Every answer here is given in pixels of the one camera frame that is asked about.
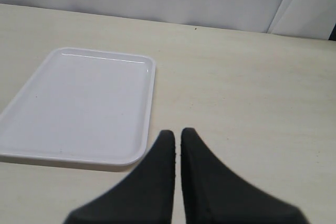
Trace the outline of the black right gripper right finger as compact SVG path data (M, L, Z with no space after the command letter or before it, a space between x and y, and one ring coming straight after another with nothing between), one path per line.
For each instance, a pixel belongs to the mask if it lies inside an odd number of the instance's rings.
M186 223L308 223L299 208L236 175L193 128L181 134L181 184Z

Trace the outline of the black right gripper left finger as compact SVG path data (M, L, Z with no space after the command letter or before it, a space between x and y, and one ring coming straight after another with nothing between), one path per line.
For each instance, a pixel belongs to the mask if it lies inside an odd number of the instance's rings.
M128 176L73 210L65 223L171 223L174 189L175 137L162 130Z

